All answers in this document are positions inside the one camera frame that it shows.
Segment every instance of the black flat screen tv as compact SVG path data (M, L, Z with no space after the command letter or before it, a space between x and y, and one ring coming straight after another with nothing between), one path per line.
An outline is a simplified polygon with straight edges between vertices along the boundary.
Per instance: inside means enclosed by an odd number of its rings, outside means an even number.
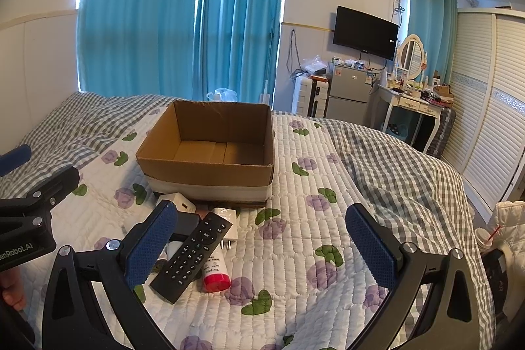
M333 42L394 60L399 26L350 8L338 7Z

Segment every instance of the human hand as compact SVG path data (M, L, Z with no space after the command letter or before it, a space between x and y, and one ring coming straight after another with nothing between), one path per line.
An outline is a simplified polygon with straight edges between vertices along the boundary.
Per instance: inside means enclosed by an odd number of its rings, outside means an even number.
M0 287L4 301L13 309L20 311L26 306L24 285L18 267L0 273Z

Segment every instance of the drawer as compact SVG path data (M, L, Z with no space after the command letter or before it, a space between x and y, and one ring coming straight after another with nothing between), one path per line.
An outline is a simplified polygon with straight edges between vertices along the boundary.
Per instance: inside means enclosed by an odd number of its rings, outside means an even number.
M410 98L401 97L401 99L399 100L399 106L407 107L408 109L412 109L412 110L418 111L420 105L421 105L420 102L411 100Z
M432 115L434 116L435 115L435 111L437 109L434 109L433 107L429 106L428 104L422 104L420 107L419 107L419 111L421 113L426 113L428 115Z

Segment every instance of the refrigerator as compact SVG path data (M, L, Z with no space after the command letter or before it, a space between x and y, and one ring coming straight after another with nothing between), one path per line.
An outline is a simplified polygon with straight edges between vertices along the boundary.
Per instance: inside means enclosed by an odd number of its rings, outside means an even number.
M366 70L336 65L330 85L326 118L363 125L372 78L373 74Z

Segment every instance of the decorative silver strip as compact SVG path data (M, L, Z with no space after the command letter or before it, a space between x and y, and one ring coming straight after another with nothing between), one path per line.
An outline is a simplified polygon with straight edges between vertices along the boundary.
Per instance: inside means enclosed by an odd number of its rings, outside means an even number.
M461 73L452 72L451 82L457 82L461 85L468 86L483 94L487 92L487 84L485 82L479 81L470 76L462 75Z
M514 98L512 95L509 95L501 90L496 88L492 89L492 98L505 103L511 109L516 110L520 115L525 116L525 103Z

